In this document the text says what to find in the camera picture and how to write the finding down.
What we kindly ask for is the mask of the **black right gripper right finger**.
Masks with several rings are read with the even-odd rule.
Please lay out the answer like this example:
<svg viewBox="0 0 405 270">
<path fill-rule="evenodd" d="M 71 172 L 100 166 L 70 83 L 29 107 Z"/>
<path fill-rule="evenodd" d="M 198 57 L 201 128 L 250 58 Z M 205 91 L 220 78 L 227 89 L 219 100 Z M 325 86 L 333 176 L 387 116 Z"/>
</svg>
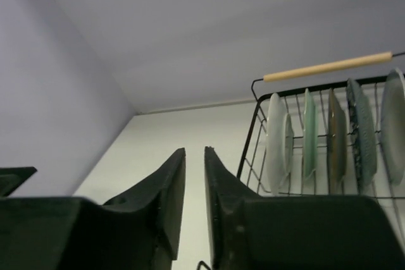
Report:
<svg viewBox="0 0 405 270">
<path fill-rule="evenodd" d="M 213 269 L 403 269 L 404 252 L 365 196 L 263 197 L 204 150 Z"/>
</svg>

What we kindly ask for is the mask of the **red blue floral plate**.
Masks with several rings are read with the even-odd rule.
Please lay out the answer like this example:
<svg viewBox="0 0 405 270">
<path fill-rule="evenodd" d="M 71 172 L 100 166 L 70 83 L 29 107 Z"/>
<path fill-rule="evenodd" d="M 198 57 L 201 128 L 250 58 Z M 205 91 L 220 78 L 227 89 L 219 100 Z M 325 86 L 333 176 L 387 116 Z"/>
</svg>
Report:
<svg viewBox="0 0 405 270">
<path fill-rule="evenodd" d="M 266 169 L 273 196 L 278 196 L 292 168 L 294 131 L 287 107 L 277 93 L 270 97 L 266 121 Z"/>
</svg>

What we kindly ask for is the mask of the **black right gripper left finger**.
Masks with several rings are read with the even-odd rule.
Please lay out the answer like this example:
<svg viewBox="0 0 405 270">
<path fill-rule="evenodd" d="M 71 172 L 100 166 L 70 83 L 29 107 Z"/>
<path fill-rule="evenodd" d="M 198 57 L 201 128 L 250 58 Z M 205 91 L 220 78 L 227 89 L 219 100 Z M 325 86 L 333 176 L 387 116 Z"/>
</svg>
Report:
<svg viewBox="0 0 405 270">
<path fill-rule="evenodd" d="M 2 269 L 170 269 L 178 256 L 185 149 L 103 204 L 1 200 Z"/>
</svg>

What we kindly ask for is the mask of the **light green flower plate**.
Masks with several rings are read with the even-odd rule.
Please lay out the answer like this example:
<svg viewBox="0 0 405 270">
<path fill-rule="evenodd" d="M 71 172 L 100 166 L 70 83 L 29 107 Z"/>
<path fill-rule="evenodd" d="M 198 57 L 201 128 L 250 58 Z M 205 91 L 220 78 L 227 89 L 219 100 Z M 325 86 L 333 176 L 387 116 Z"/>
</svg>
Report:
<svg viewBox="0 0 405 270">
<path fill-rule="evenodd" d="M 304 93 L 302 165 L 303 176 L 307 180 L 317 167 L 318 108 L 308 88 Z"/>
</svg>

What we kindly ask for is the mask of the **blue white floral plate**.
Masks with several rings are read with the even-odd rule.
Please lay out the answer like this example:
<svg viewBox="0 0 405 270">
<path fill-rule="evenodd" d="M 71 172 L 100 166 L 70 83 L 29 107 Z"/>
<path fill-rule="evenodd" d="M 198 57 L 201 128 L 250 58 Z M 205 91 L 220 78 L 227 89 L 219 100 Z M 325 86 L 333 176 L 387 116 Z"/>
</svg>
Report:
<svg viewBox="0 0 405 270">
<path fill-rule="evenodd" d="M 359 193 L 365 193 L 377 172 L 373 115 L 369 99 L 356 80 L 351 78 L 347 80 L 346 96 L 356 183 Z"/>
</svg>

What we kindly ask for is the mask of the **grey brown deer plate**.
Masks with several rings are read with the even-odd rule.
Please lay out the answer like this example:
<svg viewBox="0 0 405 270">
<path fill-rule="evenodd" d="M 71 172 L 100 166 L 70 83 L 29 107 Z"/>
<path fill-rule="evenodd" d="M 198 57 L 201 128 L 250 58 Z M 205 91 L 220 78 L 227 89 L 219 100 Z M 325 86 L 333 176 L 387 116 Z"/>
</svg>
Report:
<svg viewBox="0 0 405 270">
<path fill-rule="evenodd" d="M 333 89 L 328 91 L 327 169 L 329 194 L 340 191 L 347 168 L 346 116 Z"/>
</svg>

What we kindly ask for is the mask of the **pale blue white plate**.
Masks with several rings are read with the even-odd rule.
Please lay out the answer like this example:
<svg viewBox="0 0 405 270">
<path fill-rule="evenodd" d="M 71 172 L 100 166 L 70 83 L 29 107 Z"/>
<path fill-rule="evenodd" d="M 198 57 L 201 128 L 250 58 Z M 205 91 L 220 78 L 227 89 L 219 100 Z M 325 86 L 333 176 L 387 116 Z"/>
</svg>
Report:
<svg viewBox="0 0 405 270">
<path fill-rule="evenodd" d="M 398 185 L 404 178 L 404 74 L 399 68 L 391 70 L 385 81 L 380 143 L 389 180 Z"/>
</svg>

